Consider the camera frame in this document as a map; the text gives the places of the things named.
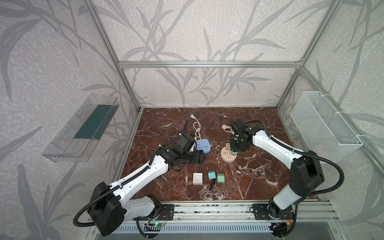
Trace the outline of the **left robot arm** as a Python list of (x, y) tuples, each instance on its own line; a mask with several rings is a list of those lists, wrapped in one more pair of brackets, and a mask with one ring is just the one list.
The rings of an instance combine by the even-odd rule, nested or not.
[(161, 208), (155, 197), (133, 199), (133, 196), (174, 167), (204, 163), (205, 154), (197, 149), (197, 142), (187, 133), (187, 126), (184, 125), (176, 139), (158, 146), (150, 160), (129, 175), (109, 185), (105, 182), (98, 184), (90, 202), (75, 214), (73, 225), (78, 228), (95, 226), (102, 236), (108, 236), (124, 221), (155, 217)]

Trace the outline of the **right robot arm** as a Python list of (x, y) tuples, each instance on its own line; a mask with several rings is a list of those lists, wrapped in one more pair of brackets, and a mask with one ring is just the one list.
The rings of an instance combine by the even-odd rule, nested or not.
[[(313, 151), (304, 152), (277, 139), (269, 133), (263, 121), (251, 120), (245, 123), (238, 119), (230, 127), (234, 135), (230, 140), (232, 152), (245, 152), (255, 146), (268, 152), (290, 170), (287, 185), (269, 200), (268, 214), (272, 219), (279, 219), (289, 207), (310, 196), (337, 190), (345, 181), (344, 171), (338, 164)], [(317, 191), (325, 181), (321, 162), (334, 167), (339, 173), (339, 179), (333, 186)]]

